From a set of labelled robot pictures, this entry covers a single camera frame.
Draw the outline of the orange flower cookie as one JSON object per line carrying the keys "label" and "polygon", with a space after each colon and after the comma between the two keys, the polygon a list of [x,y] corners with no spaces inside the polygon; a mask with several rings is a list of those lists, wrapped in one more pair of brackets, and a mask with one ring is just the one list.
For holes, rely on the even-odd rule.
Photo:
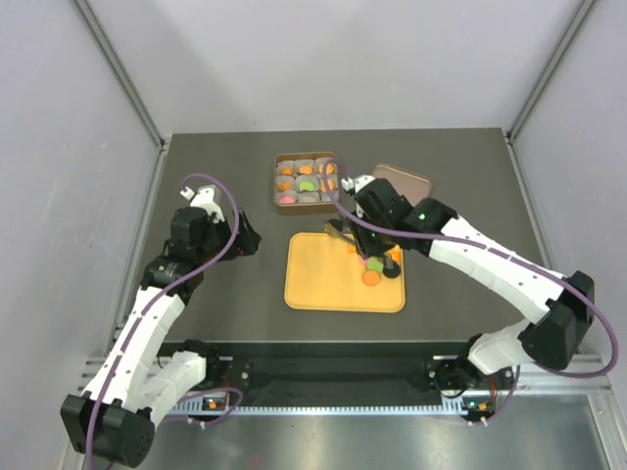
{"label": "orange flower cookie", "polygon": [[292,188],[292,184],[290,182],[281,182],[277,186],[277,191],[284,192],[284,191],[290,190],[291,188]]}

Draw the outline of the brown tin lid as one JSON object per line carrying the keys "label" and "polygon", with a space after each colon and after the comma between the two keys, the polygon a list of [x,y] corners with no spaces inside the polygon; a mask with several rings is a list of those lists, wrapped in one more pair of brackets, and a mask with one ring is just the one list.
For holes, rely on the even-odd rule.
{"label": "brown tin lid", "polygon": [[413,206],[428,198],[433,189],[433,183],[429,178],[389,164],[377,165],[371,175],[387,179]]}

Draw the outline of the brown cookie tin box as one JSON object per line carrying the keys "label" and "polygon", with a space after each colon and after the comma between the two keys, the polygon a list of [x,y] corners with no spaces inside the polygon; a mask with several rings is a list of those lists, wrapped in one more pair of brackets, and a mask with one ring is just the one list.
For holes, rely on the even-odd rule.
{"label": "brown cookie tin box", "polygon": [[329,195],[339,198],[338,167],[333,152],[281,154],[273,167],[273,200],[281,215],[324,214],[335,211]]}

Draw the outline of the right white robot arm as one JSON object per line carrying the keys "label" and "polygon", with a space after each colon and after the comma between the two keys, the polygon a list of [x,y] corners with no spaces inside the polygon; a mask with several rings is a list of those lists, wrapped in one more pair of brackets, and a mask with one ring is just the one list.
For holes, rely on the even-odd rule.
{"label": "right white robot arm", "polygon": [[582,271],[566,276],[506,249],[445,204],[412,205],[384,178],[345,178],[356,208],[349,218],[359,251],[380,257],[394,247],[418,251],[466,274],[514,306],[523,319],[495,333],[471,337],[454,372],[471,388],[505,368],[536,363],[562,371],[593,322],[595,282]]}

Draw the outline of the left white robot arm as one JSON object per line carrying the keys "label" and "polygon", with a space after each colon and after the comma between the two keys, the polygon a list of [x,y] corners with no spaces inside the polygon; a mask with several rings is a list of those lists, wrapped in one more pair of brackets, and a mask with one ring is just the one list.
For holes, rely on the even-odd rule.
{"label": "left white robot arm", "polygon": [[213,177],[208,181],[196,190],[182,186],[187,204],[175,212],[162,251],[145,267],[120,335],[84,390],[67,396],[61,406],[70,444],[88,466],[99,457],[137,467],[186,394],[221,379],[220,362],[204,347],[175,352],[156,375],[150,373],[205,271],[253,255],[261,242],[227,187]]}

